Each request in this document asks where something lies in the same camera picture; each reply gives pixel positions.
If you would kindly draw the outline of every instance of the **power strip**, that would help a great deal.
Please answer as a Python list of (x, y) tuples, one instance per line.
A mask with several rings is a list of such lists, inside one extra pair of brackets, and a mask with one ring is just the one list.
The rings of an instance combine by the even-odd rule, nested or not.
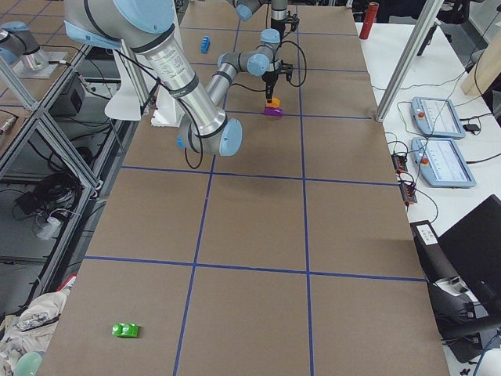
[[(402, 155), (392, 154), (391, 161), (393, 162), (395, 173), (397, 174), (402, 172), (409, 173), (405, 157), (403, 157)], [(404, 200), (405, 206), (417, 203), (416, 193), (414, 192), (411, 186), (409, 186), (404, 182), (400, 182), (398, 184), (398, 187), (400, 188), (400, 194), (402, 195), (402, 199)]]

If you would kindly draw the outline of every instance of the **green toy block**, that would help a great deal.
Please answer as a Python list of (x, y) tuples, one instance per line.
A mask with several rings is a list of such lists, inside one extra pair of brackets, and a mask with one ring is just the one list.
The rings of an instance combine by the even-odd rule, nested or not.
[(116, 323), (111, 327), (111, 334), (120, 338), (137, 338), (139, 325), (134, 323)]

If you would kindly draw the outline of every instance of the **purple object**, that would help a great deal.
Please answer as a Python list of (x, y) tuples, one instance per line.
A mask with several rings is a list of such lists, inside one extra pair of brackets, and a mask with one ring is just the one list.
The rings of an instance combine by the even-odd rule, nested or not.
[(265, 112), (263, 112), (266, 116), (283, 116), (283, 110), (280, 107), (267, 107), (265, 106)]

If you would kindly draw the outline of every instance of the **red bottle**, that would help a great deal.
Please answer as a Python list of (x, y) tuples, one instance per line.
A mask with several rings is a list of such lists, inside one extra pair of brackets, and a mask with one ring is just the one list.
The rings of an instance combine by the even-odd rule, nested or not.
[(366, 18), (363, 21), (362, 30), (360, 31), (360, 39), (367, 39), (369, 37), (370, 28), (373, 26), (376, 19), (379, 4), (377, 2), (370, 2), (367, 8)]

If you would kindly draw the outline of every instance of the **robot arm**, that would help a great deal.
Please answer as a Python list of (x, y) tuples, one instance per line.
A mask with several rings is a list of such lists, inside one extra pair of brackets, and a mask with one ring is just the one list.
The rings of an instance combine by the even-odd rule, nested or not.
[[(236, 14), (242, 21), (248, 21), (267, 0), (226, 0), (235, 7)], [(290, 24), (290, 30), (296, 31), (299, 19), (297, 15), (290, 15), (287, 9), (288, 0), (271, 0), (271, 26), (280, 33), (280, 40), (283, 39), (285, 28)]]
[(21, 58), (24, 66), (39, 71), (49, 65), (43, 49), (25, 23), (8, 22), (0, 25), (0, 56), (7, 64), (14, 64)]
[[(221, 103), (238, 73), (248, 72), (256, 77), (264, 77), (270, 69), (275, 70), (279, 43), (278, 31), (266, 29), (261, 32), (261, 44), (254, 51), (229, 52), (221, 55), (218, 59), (219, 69), (207, 86), (207, 93), (212, 102), (216, 105)], [(194, 137), (189, 122), (186, 117), (183, 118), (179, 126), (179, 146), (199, 151), (202, 143), (204, 150), (213, 150), (217, 147), (213, 142), (211, 139)]]
[[(204, 152), (229, 156), (238, 151), (240, 122), (214, 104), (174, 39), (172, 0), (66, 0), (65, 13), (70, 38), (106, 49), (119, 49), (124, 40), (145, 56), (191, 118), (190, 139), (203, 142)], [(189, 145), (199, 151), (196, 143)]]

